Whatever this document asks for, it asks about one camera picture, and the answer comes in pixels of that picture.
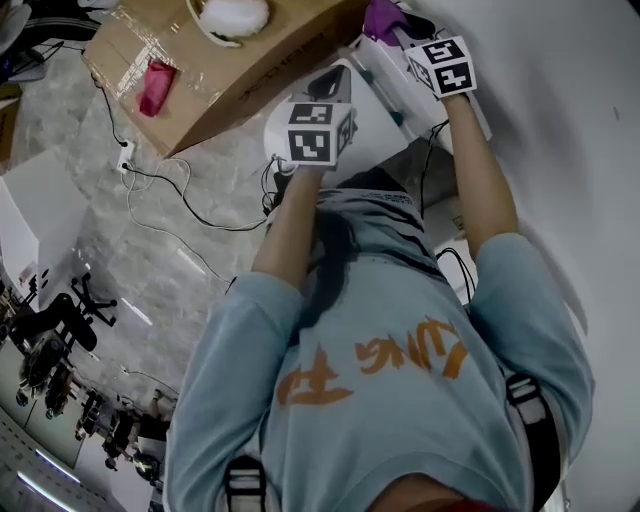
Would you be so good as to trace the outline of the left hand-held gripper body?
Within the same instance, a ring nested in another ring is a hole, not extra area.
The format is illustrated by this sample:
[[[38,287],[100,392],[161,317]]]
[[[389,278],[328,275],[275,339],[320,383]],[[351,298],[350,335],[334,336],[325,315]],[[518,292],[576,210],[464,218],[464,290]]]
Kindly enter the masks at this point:
[[[336,165],[353,140],[355,118],[350,103],[294,103],[287,121],[288,160]]]

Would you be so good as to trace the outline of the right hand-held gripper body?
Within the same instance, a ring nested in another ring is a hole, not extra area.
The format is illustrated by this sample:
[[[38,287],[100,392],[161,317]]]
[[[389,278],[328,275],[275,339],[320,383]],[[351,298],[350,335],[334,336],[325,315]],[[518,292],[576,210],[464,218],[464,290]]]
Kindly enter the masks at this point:
[[[437,99],[475,90],[475,70],[461,36],[437,39],[404,51],[416,79]]]

